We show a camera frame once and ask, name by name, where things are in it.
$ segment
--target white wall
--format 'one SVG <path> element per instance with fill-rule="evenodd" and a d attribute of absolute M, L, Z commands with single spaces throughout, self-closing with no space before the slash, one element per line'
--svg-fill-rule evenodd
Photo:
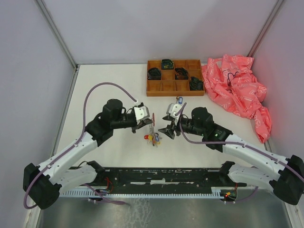
<path fill-rule="evenodd" d="M 247 55 L 276 0 L 45 0 L 75 61 Z"/>
<path fill-rule="evenodd" d="M 288 0 L 255 55 L 253 72 L 268 87 L 272 147 L 304 159 L 304 1 Z M 300 201 L 304 212 L 304 199 Z"/>
<path fill-rule="evenodd" d="M 33 0 L 0 1 L 0 227 L 22 227 L 23 169 L 53 148 L 73 69 Z"/>

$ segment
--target crumpled pink bag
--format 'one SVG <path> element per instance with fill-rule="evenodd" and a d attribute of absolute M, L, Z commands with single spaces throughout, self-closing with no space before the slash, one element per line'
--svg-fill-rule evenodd
<path fill-rule="evenodd" d="M 252 74 L 254 58 L 224 55 L 202 66 L 205 89 L 212 101 L 235 115 L 255 120 L 260 142 L 270 137 L 271 119 L 264 100 L 267 88 Z"/>

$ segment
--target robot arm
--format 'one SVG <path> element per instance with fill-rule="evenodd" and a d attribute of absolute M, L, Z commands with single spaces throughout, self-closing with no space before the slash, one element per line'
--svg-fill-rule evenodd
<path fill-rule="evenodd" d="M 105 170 L 95 161 L 90 161 L 85 166 L 76 170 L 69 170 L 69 168 L 87 153 L 112 137 L 114 129 L 130 127 L 132 132 L 136 133 L 137 129 L 152 123 L 149 117 L 149 110 L 143 103 L 134 106 L 127 112 L 120 100 L 109 100 L 103 107 L 103 111 L 87 124 L 81 141 L 78 144 L 76 144 L 78 139 L 75 139 L 61 152 L 58 152 L 38 166 L 31 163 L 24 169 L 24 191 L 28 189 L 33 179 L 45 167 L 48 167 L 29 192 L 29 196 L 35 203 L 41 209 L 45 209 L 51 206 L 60 194 L 79 185 L 101 179 Z M 68 153 L 50 165 L 54 159 L 73 145 L 74 147 Z"/>
<path fill-rule="evenodd" d="M 159 129 L 159 132 L 172 139 L 174 139 L 175 133 L 179 136 L 184 132 L 202 136 L 201 144 L 238 157 L 256 167 L 242 167 L 227 161 L 221 167 L 221 172 L 227 174 L 231 180 L 273 191 L 278 198 L 289 204 L 296 205 L 298 203 L 304 191 L 304 183 L 284 164 L 303 177 L 304 163 L 301 158 L 293 155 L 288 159 L 247 143 L 230 130 L 214 123 L 212 115 L 208 113 L 206 108 L 193 109 L 191 119 L 181 116 L 181 109 L 181 104 L 169 105 L 167 116 L 163 119 L 171 121 L 171 124 L 167 125 L 166 128 Z"/>

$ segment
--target white bracket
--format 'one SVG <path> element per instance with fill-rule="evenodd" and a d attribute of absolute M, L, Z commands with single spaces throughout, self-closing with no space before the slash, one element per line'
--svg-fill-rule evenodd
<path fill-rule="evenodd" d="M 235 134 L 232 134 L 228 136 L 228 138 L 225 140 L 226 142 L 239 142 L 245 144 L 246 142 L 238 137 Z M 274 153 L 270 153 L 266 150 L 260 149 L 256 146 L 253 146 L 249 143 L 246 143 L 247 145 L 250 145 L 252 147 L 255 147 L 263 153 L 266 153 L 275 159 L 278 159 L 282 161 L 283 163 L 287 164 L 286 157 L 280 156 Z M 259 168 L 261 171 L 266 173 L 268 176 L 272 178 L 272 180 L 278 180 L 280 177 L 280 174 L 278 173 L 279 170 L 283 170 L 285 167 L 281 164 L 278 164 L 276 161 L 269 159 L 268 157 L 265 157 L 262 154 L 259 154 L 258 152 L 251 150 L 247 147 L 240 146 L 240 145 L 233 145 L 233 144 L 226 144 L 223 145 L 223 153 L 235 156 L 237 158 L 240 158 L 249 164 L 252 164 L 253 166 Z"/>
<path fill-rule="evenodd" d="M 61 152 L 57 153 L 53 157 L 49 158 L 48 160 L 42 162 L 39 164 L 41 171 L 46 166 L 48 166 L 53 159 L 58 157 L 61 153 L 66 151 L 70 146 L 72 146 L 75 142 L 68 145 L 66 148 L 64 148 Z M 92 139 L 92 136 L 85 132 L 83 138 L 79 142 L 76 147 L 74 147 L 71 151 L 69 151 L 67 154 L 65 154 L 61 159 L 59 159 L 57 162 L 55 162 L 52 166 L 49 167 L 43 174 L 45 176 L 49 175 L 49 181 L 52 184 L 56 184 L 60 178 L 65 174 L 65 172 L 74 165 L 79 159 L 81 159 L 83 156 L 85 156 L 87 153 L 91 152 L 92 150 L 97 148 L 97 142 Z"/>
<path fill-rule="evenodd" d="M 272 178 L 257 168 L 250 168 L 235 164 L 231 166 L 228 173 L 229 178 L 235 183 L 246 183 L 259 188 L 273 191 L 269 184 Z"/>
<path fill-rule="evenodd" d="M 178 114 L 176 115 L 176 113 L 182 108 L 182 105 L 176 103 L 171 103 L 169 106 L 168 106 L 168 109 L 167 109 L 167 115 L 170 115 L 170 117 L 173 117 L 175 120 L 174 120 L 174 123 L 175 125 L 177 125 L 178 121 L 179 121 L 179 118 L 180 118 L 180 115 L 181 114 Z"/>
<path fill-rule="evenodd" d="M 95 169 L 90 165 L 85 165 L 76 170 L 67 170 L 57 182 L 57 184 L 62 185 L 59 189 L 59 193 L 62 194 L 80 185 L 91 183 L 96 176 L 97 173 Z"/>

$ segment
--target cable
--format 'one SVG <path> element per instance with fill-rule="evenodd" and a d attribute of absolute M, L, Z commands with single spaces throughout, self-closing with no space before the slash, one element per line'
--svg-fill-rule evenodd
<path fill-rule="evenodd" d="M 83 161 L 83 162 L 81 162 L 78 166 L 77 166 L 77 168 L 76 169 L 78 169 L 83 163 L 87 163 L 87 161 Z"/>
<path fill-rule="evenodd" d="M 225 201 L 225 203 L 240 203 L 240 202 L 244 202 L 244 201 L 247 201 L 249 200 L 250 198 L 252 198 L 256 193 L 257 193 L 257 189 L 258 189 L 258 186 L 255 187 L 254 191 L 247 197 L 243 198 L 243 199 L 240 199 L 240 200 L 237 200 L 237 201 L 234 201 L 234 202 L 229 202 L 229 201 Z"/>
<path fill-rule="evenodd" d="M 178 114 L 182 115 L 182 112 L 186 106 L 187 102 L 184 103 L 184 105 L 181 107 L 181 109 L 176 113 L 175 116 L 178 116 Z M 185 140 L 189 143 L 192 143 L 192 144 L 232 144 L 232 145 L 239 145 L 239 146 L 242 146 L 242 147 L 247 147 L 269 159 L 272 159 L 274 160 L 276 163 L 278 164 L 281 164 L 283 165 L 285 168 L 289 169 L 295 176 L 297 176 L 302 182 L 304 182 L 304 178 L 299 174 L 297 173 L 293 168 L 291 168 L 289 165 L 286 165 L 285 163 L 283 163 L 282 161 L 278 160 L 277 158 L 253 147 L 253 146 L 250 146 L 250 145 L 247 145 L 247 144 L 244 144 L 244 143 L 241 143 L 241 142 L 225 142 L 225 141 L 222 141 L 222 142 L 195 142 L 195 141 L 192 141 L 190 139 L 187 138 L 187 136 L 185 135 L 184 131 L 182 130 L 182 127 L 181 127 L 181 122 L 180 122 L 180 132 L 182 134 L 182 136 L 184 136 Z"/>
<path fill-rule="evenodd" d="M 82 131 L 81 131 L 81 134 L 80 134 L 80 137 L 79 139 L 72 145 L 70 146 L 66 151 L 64 151 L 63 153 L 61 153 L 58 157 L 56 157 L 52 162 L 50 162 L 50 164 L 48 164 L 49 167 L 51 167 L 55 162 L 57 162 L 60 158 L 62 158 L 64 155 L 66 155 L 69 151 L 71 151 L 75 145 L 77 145 L 82 137 L 84 136 L 84 133 L 85 133 L 85 127 L 86 127 L 86 103 L 89 99 L 89 96 L 90 94 L 93 92 L 94 89 L 96 89 L 97 87 L 99 86 L 103 86 L 103 85 L 111 85 L 111 86 L 116 86 L 118 88 L 120 88 L 122 91 L 124 91 L 134 102 L 137 102 L 137 100 L 131 96 L 130 93 L 128 93 L 128 91 L 126 91 L 124 88 L 122 88 L 120 85 L 117 85 L 115 83 L 112 83 L 112 82 L 102 82 L 102 83 L 99 83 L 95 86 L 93 86 L 89 92 L 87 93 L 86 97 L 85 97 L 85 102 L 84 102 L 84 106 L 83 106 L 83 124 L 82 124 Z M 27 205 L 27 198 L 28 198 L 28 195 L 29 195 L 29 192 L 31 190 L 31 188 L 33 187 L 34 183 L 38 180 L 38 178 L 48 169 L 48 166 L 46 166 L 43 170 L 40 171 L 40 173 L 37 174 L 37 176 L 32 180 L 32 182 L 29 184 L 28 186 L 28 189 L 26 190 L 25 192 L 25 196 L 24 196 L 24 199 L 23 199 L 23 206 L 26 208 L 26 209 L 32 209 L 34 207 L 37 206 L 37 204 L 33 205 L 33 206 L 28 206 Z"/>
<path fill-rule="evenodd" d="M 97 196 L 99 196 L 100 198 L 103 199 L 103 201 L 96 201 L 96 202 L 103 202 L 103 203 L 112 203 L 112 204 L 116 204 L 116 205 L 123 205 L 126 204 L 123 201 L 115 201 L 115 200 L 109 200 L 106 197 L 103 197 L 102 194 L 100 194 L 98 191 L 96 191 L 94 188 L 92 188 L 90 185 L 88 184 L 83 184 L 83 186 L 88 187 L 90 190 L 92 190 Z"/>

